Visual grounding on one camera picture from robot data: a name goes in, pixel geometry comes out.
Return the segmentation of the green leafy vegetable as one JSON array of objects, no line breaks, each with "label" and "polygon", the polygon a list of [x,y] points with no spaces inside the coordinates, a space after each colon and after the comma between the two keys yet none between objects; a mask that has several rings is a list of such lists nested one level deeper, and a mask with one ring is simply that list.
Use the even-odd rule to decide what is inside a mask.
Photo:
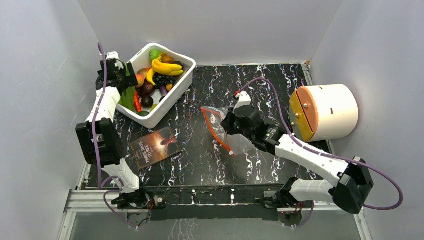
[{"label": "green leafy vegetable", "polygon": [[119,104],[127,108],[129,111],[134,112],[135,111],[134,95],[135,95],[135,87],[130,87],[128,89],[125,89],[122,92]]}]

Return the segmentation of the clear zip top bag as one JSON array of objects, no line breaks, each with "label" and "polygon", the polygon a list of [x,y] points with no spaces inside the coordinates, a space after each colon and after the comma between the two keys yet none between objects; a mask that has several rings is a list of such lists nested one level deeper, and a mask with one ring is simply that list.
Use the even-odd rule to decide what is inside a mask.
[{"label": "clear zip top bag", "polygon": [[253,143],[241,134],[230,135],[224,127],[225,120],[229,120],[232,115],[233,107],[211,107],[204,106],[201,108],[206,125],[212,136],[217,140],[228,152],[230,156],[236,156],[247,153],[255,148]]}]

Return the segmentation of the yellow banana bunch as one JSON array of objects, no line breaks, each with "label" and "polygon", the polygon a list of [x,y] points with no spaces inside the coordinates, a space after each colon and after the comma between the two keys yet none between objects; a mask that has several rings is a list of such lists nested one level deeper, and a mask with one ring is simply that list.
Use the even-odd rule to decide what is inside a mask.
[{"label": "yellow banana bunch", "polygon": [[157,59],[154,59],[151,62],[151,68],[147,72],[145,80],[152,84],[153,86],[156,85],[156,83],[153,81],[153,77],[156,73],[165,75],[165,76],[179,76],[183,74],[183,67],[179,64],[171,64],[171,63],[163,63],[161,62],[161,57],[158,57]]}]

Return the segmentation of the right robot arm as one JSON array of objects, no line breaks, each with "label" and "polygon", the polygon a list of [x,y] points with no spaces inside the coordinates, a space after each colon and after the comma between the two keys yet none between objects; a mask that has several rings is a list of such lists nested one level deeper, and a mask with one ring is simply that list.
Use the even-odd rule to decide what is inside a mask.
[{"label": "right robot arm", "polygon": [[249,147],[297,163],[321,176],[321,180],[291,177],[279,191],[265,191],[256,202],[267,208],[295,207],[305,201],[337,205],[350,214],[358,214],[365,205],[374,182],[364,160],[347,163],[301,142],[283,127],[265,122],[251,105],[224,109],[220,114],[221,134],[232,144]]}]

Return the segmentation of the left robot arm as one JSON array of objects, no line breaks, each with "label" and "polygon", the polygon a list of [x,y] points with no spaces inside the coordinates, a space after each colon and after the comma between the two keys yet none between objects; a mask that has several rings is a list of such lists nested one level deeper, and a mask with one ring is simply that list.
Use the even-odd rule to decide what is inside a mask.
[{"label": "left robot arm", "polygon": [[85,122],[75,128],[78,141],[86,162],[97,169],[99,186],[105,186],[107,181],[102,175],[108,174],[122,193],[131,193],[129,200],[135,207],[144,208],[149,203],[149,194],[140,189],[139,177],[125,161],[127,150],[114,123],[121,95],[136,83],[135,74],[116,51],[103,54],[100,66],[94,106]]}]

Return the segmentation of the dark plum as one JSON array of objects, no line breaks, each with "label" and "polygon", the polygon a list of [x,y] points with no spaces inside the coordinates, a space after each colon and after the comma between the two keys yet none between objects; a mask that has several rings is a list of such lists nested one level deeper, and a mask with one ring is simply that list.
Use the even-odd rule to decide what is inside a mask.
[{"label": "dark plum", "polygon": [[139,88],[138,93],[144,96],[151,96],[155,92],[155,86],[145,81],[144,84]]}]

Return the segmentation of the dark brown round fruit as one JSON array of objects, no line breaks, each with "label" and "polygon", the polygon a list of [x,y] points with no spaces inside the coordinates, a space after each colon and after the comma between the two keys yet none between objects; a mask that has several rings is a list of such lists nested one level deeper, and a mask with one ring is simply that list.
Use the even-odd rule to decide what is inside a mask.
[{"label": "dark brown round fruit", "polygon": [[154,100],[151,96],[145,95],[141,98],[140,104],[143,108],[151,108],[154,105]]}]

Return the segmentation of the red carrot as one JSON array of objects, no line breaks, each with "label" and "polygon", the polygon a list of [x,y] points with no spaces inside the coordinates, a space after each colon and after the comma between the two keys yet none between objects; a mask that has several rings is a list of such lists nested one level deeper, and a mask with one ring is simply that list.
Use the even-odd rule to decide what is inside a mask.
[{"label": "red carrot", "polygon": [[140,113],[142,111],[142,105],[140,103],[140,97],[137,90],[135,90],[134,92],[134,107],[137,113]]}]

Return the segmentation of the dark grape bunch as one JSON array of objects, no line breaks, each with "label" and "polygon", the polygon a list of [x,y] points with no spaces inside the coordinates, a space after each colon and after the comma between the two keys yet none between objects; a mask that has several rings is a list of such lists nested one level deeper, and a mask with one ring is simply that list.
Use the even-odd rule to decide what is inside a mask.
[{"label": "dark grape bunch", "polygon": [[168,76],[159,73],[155,73],[153,76],[153,82],[155,83],[155,88],[166,87],[169,84],[174,84],[177,78],[175,76]]}]

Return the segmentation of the green round fruit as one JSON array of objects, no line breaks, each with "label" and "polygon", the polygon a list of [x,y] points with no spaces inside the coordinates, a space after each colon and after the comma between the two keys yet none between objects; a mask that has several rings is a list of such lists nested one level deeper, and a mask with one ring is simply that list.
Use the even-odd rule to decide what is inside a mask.
[{"label": "green round fruit", "polygon": [[159,58],[161,56],[161,51],[159,49],[152,49],[149,51],[149,59],[152,62],[153,60],[156,60],[157,58]]}]

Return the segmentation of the white plastic bin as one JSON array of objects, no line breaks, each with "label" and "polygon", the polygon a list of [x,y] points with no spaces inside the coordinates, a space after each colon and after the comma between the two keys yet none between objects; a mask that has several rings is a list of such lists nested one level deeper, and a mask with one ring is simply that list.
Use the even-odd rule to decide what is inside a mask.
[{"label": "white plastic bin", "polygon": [[189,86],[193,83],[193,71],[196,68],[196,61],[188,56],[176,53],[167,47],[158,43],[149,43],[142,48],[136,55],[134,55],[129,62],[134,68],[140,70],[141,68],[148,67],[150,64],[150,51],[157,49],[161,52],[167,53],[168,56],[174,58],[176,61],[180,61],[183,64],[183,74],[179,76],[176,83],[173,84],[173,88],[170,93],[161,99],[162,95],[157,89],[152,95],[153,103],[157,106],[154,110],[146,108],[149,112],[147,116],[140,116],[133,110],[130,110],[120,104],[117,104],[115,110],[127,116],[136,123],[152,129],[156,127],[159,122],[165,117],[169,110],[177,103],[177,101],[183,96]]}]

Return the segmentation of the dark book with orange cover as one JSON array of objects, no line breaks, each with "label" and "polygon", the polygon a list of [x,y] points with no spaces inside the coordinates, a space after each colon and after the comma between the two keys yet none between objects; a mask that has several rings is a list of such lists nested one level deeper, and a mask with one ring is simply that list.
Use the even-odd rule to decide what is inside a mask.
[{"label": "dark book with orange cover", "polygon": [[129,147],[140,171],[182,151],[174,130],[169,126],[131,142]]}]

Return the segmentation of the round cylinder with coloured lid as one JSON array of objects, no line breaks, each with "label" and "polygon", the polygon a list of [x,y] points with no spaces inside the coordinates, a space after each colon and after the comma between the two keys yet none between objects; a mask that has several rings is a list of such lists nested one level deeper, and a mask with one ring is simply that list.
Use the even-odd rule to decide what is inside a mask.
[{"label": "round cylinder with coloured lid", "polygon": [[358,119],[357,101],[343,84],[301,86],[289,99],[290,126],[305,143],[344,138]]}]

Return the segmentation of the black base bar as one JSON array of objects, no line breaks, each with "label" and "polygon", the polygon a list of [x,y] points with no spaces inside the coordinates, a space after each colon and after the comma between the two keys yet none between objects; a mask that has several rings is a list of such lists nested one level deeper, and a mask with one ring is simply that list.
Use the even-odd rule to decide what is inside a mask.
[{"label": "black base bar", "polygon": [[176,219],[261,219],[277,221],[278,211],[261,199],[266,191],[282,184],[236,184],[198,186],[148,186],[154,197],[164,197],[152,210],[153,221]]}]

